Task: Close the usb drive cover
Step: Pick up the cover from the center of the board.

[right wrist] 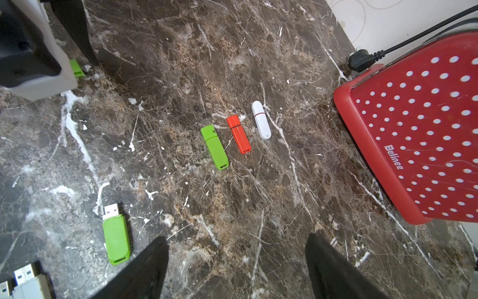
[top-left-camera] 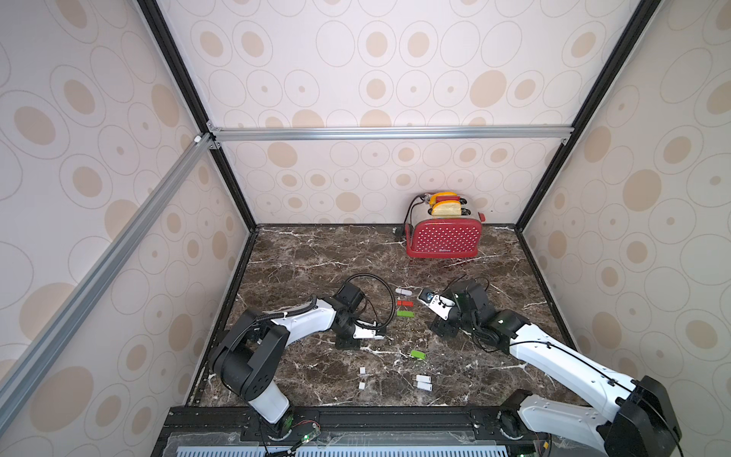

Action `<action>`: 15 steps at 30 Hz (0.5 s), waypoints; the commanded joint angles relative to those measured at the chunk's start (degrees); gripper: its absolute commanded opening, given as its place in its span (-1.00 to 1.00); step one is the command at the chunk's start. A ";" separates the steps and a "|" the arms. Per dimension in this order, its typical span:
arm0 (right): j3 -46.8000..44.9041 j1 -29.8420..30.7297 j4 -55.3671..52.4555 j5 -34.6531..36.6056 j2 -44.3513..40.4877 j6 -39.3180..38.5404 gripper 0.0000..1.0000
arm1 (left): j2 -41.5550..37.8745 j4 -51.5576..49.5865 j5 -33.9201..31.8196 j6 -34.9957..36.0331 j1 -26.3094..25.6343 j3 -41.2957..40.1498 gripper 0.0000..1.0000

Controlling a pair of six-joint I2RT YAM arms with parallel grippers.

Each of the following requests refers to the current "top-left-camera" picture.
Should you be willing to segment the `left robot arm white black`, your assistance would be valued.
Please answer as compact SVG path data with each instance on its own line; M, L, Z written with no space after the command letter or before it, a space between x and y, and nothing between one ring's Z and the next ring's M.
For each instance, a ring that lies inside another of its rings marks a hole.
M270 426L289 428L292 407L274 382L286 348L327 331L351 340L375 335L356 324L356 308L365 298L361 289L344 284L335 295L314 296L295 308L247 310L215 348L209 369Z

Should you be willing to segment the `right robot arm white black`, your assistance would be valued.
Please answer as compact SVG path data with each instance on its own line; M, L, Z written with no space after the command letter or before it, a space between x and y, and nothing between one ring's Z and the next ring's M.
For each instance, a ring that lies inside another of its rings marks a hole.
M682 431L666 388L637 380L564 345L513 310L498 310L484 286L456 281L440 292L422 289L418 300L436 317L441 337L459 332L488 352L527 363L573 391L582 407L516 390L497 415L502 435L516 441L527 432L560 436L607 456L670 456L681 452Z

